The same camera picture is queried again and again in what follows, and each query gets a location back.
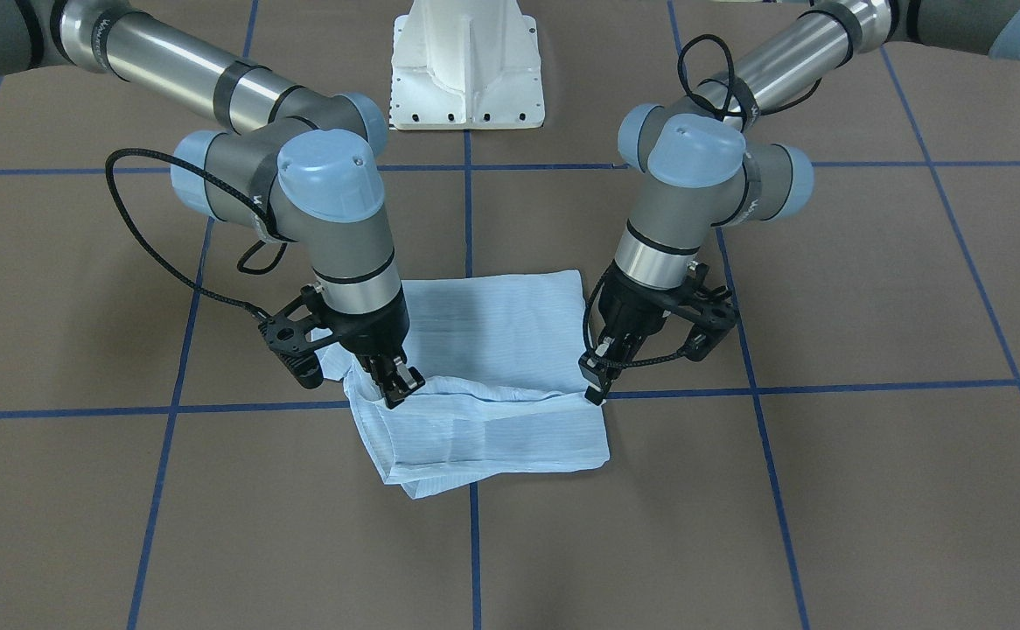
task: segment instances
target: folded cloth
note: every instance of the folded cloth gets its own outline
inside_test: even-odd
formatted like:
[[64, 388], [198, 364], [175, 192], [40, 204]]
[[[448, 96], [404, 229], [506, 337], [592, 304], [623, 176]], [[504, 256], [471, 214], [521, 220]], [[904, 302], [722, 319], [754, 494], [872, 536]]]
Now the folded cloth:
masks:
[[572, 472], [610, 458], [603, 412], [583, 399], [576, 271], [405, 282], [410, 366], [425, 385], [387, 410], [338, 344], [319, 351], [343, 381], [385, 483], [412, 498], [505, 472]]

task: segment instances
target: tiled floor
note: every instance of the tiled floor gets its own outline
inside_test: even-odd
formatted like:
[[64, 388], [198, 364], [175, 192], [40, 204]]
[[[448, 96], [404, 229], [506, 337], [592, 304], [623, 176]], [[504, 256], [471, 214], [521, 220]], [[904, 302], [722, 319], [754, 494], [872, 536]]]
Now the tiled floor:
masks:
[[[678, 41], [743, 53], [802, 10], [520, 3], [550, 118], [391, 133], [407, 278], [594, 283], [639, 188], [615, 127], [678, 95]], [[137, 4], [386, 104], [410, 2]], [[1020, 627], [1020, 64], [888, 45], [763, 120], [751, 140], [806, 149], [818, 187], [798, 218], [706, 244], [742, 334], [624, 375], [603, 469], [420, 502], [378, 481], [338, 386], [298, 389], [115, 216], [108, 152], [210, 126], [71, 68], [0, 81], [1, 629]], [[236, 274], [250, 234], [125, 166], [146, 234], [207, 286], [275, 306], [306, 279], [295, 248]]]

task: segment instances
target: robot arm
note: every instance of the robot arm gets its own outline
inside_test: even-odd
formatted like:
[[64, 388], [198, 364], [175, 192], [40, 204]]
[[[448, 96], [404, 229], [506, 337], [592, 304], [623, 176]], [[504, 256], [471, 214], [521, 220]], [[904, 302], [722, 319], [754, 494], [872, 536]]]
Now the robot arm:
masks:
[[[736, 323], [726, 290], [704, 286], [696, 262], [711, 227], [781, 219], [813, 193], [813, 166], [797, 149], [750, 146], [743, 133], [827, 71], [885, 41], [1020, 59], [1020, 0], [829, 0], [701, 83], [669, 107], [639, 105], [618, 130], [618, 151], [646, 174], [599, 298], [605, 327], [580, 368], [586, 398], [602, 403], [625, 368], [704, 359]], [[726, 111], [715, 111], [726, 103]], [[635, 361], [670, 314], [693, 324], [673, 355]]]
[[[373, 159], [387, 126], [370, 99], [318, 95], [125, 0], [0, 3], [0, 75], [62, 64], [141, 84], [230, 132], [194, 133], [176, 156], [255, 207], [177, 166], [171, 181], [188, 207], [309, 252], [315, 282], [277, 314], [255, 314], [302, 386], [322, 383], [315, 350], [332, 343], [357, 356], [389, 407], [423, 384], [402, 348], [409, 313]], [[291, 319], [301, 307], [307, 318]], [[316, 328], [329, 334], [313, 343]]]

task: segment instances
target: fabric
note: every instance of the fabric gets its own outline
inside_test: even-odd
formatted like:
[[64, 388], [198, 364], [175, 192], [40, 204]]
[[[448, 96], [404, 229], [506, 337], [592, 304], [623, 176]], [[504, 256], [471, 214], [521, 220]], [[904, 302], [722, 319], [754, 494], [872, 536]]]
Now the fabric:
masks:
[[576, 271], [405, 282], [410, 366], [426, 384], [395, 410], [338, 344], [343, 381], [381, 479], [428, 497], [506, 472], [572, 472], [610, 458], [603, 412], [583, 399]]

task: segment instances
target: cloth fold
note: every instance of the cloth fold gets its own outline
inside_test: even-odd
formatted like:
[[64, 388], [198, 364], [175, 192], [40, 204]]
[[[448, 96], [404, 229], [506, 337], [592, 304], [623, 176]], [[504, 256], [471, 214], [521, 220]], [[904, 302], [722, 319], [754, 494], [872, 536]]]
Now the cloth fold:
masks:
[[583, 399], [579, 274], [405, 282], [410, 366], [426, 384], [387, 410], [343, 348], [319, 352], [387, 484], [428, 497], [506, 472], [572, 472], [610, 459]]

